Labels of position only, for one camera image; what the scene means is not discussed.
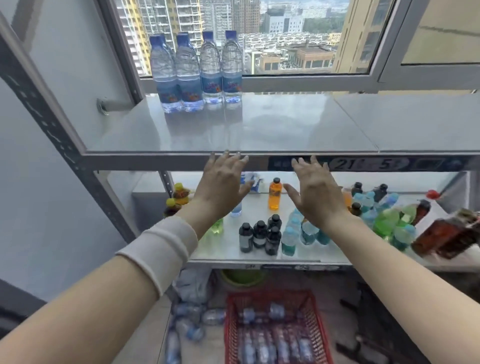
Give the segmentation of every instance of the red basket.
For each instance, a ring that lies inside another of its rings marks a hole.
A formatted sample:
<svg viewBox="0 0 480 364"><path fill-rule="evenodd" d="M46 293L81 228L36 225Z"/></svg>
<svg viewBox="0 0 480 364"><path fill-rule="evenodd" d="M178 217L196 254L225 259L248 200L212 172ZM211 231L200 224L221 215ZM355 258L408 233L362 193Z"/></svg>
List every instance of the red basket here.
<svg viewBox="0 0 480 364"><path fill-rule="evenodd" d="M315 364L333 364L325 329L311 291L257 291L232 293L227 298L225 318L225 364L238 364L238 312L253 307L267 311L271 302L281 303L285 310L301 311L305 319Z"/></svg>

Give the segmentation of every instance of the tiled floor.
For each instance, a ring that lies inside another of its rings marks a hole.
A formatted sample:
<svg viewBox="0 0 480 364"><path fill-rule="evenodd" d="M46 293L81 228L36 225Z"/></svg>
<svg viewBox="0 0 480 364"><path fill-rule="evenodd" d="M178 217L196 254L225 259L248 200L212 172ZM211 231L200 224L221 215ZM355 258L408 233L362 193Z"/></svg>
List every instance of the tiled floor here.
<svg viewBox="0 0 480 364"><path fill-rule="evenodd" d="M335 342L341 342L352 348L355 346L356 319L349 310L340 306L338 301L340 298L345 298L356 302L358 299L357 279L358 276L354 273L272 270L269 271L263 287L312 290L327 330L334 363L354 364L353 361L336 352ZM220 284L217 287L218 289L209 303L211 307L225 306L227 292ZM116 357L114 364L165 363L163 337L168 324L169 307L168 299L162 297ZM208 327L206 337L200 343L182 340L181 351L184 364L224 363L223 327ZM375 352L367 351L363 354L375 363L386 362L386 358Z"/></svg>

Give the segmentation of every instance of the shelf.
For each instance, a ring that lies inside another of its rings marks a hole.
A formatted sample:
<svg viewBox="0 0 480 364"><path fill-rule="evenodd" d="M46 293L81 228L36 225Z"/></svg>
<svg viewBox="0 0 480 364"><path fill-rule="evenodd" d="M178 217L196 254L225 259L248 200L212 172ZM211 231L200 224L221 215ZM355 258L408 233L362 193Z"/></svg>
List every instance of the shelf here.
<svg viewBox="0 0 480 364"><path fill-rule="evenodd" d="M284 170L285 161L278 158L311 153L324 161L335 159L332 168L338 171L472 170L480 167L475 138L480 127L473 122L478 101L475 94L246 93L239 104L165 114L153 95L106 125L84 165L202 170L211 151L228 149L249 154L254 170ZM362 160L354 163L355 158Z"/></svg>
<svg viewBox="0 0 480 364"><path fill-rule="evenodd" d="M418 201L423 195L401 195L399 203L409 204ZM238 231L242 223L254 225L258 220L267 221L273 213L278 213L283 221L282 231L285 228L288 216L294 205L288 195L283 194L278 211L271 211L267 207L268 194L249 194L243 200L243 211L239 217L226 216L224 218L224 232L213 234L208 232L199 242L197 250L192 254L188 265L209 265L212 268L235 269L265 269L291 268L298 270L338 270L352 267L349 260L340 248L330 242L322 246L315 242L311 246L304 246L300 242L293 257L284 256L281 249L277 256L269 256L264 250L254 250L251 253L242 253L239 249ZM418 224L418 234L422 233L433 220L444 217L446 213L436 204L432 204L430 213ZM422 259L412 250L406 254L420 264L434 271L480 271L480 248L471 247L463 254L452 260L429 256Z"/></svg>

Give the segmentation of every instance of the green bottle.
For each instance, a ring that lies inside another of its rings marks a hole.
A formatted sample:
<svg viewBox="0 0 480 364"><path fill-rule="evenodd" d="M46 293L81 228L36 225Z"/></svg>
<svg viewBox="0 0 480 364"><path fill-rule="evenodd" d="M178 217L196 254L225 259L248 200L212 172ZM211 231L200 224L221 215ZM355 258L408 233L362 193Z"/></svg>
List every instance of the green bottle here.
<svg viewBox="0 0 480 364"><path fill-rule="evenodd" d="M373 232L382 239L388 238L393 234L393 230L400 220L400 213L398 210L388 208L378 214L373 223Z"/></svg>
<svg viewBox="0 0 480 364"><path fill-rule="evenodd" d="M406 205L400 209L400 220L397 226L407 226L412 223L417 215L417 205Z"/></svg>
<svg viewBox="0 0 480 364"><path fill-rule="evenodd" d="M213 224L210 230L212 231L213 234L223 233L223 218L221 218L215 224Z"/></svg>

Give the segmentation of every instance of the arm sleeve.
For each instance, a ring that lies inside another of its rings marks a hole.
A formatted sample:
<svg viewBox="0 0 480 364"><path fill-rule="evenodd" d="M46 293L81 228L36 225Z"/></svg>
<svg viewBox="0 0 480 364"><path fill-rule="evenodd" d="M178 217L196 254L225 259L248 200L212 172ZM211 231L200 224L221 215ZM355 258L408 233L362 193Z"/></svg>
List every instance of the arm sleeve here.
<svg viewBox="0 0 480 364"><path fill-rule="evenodd" d="M161 220L117 252L135 262L162 296L198 245L197 235L182 218Z"/></svg>

